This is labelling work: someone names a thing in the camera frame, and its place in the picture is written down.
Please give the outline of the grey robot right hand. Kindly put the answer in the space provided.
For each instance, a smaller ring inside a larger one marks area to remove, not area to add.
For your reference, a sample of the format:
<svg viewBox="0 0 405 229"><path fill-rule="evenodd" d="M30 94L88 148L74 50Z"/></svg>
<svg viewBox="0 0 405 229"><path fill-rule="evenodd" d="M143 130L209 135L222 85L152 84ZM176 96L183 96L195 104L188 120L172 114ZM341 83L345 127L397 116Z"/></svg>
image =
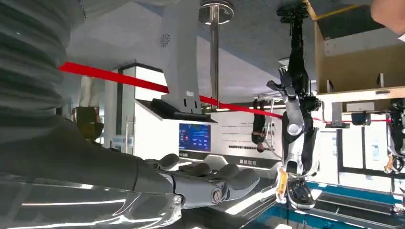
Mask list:
<svg viewBox="0 0 405 229"><path fill-rule="evenodd" d="M183 209L246 196L260 178L226 165L209 174L154 168L139 157L90 143L59 115L0 117L3 229L157 229Z"/></svg>

